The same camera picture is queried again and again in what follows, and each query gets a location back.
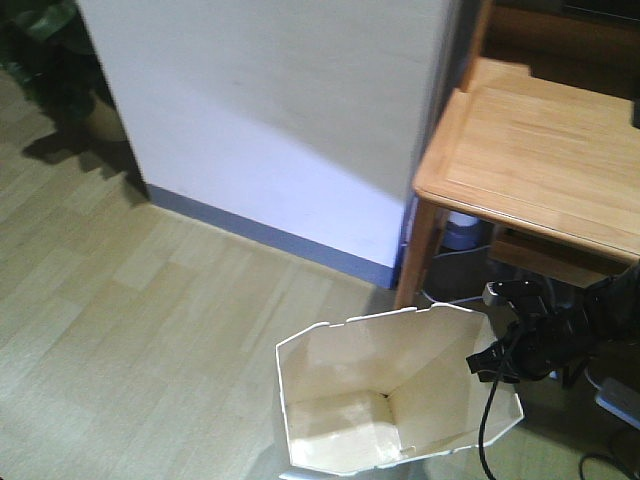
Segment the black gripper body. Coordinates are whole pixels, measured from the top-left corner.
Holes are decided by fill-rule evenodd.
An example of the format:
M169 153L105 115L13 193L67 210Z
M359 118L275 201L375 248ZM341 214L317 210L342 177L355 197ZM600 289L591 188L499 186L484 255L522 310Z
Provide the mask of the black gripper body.
M589 355L595 334L580 311L560 309L528 322L516 321L485 350L466 358L481 382L538 381Z

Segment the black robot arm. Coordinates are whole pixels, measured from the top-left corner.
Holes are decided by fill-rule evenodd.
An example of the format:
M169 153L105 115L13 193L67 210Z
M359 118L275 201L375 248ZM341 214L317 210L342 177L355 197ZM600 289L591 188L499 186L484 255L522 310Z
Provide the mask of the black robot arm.
M518 320L484 351L466 358L481 382L538 381L607 341L639 339L639 266L596 282L569 307L553 308L529 280L490 282L483 299L508 304Z

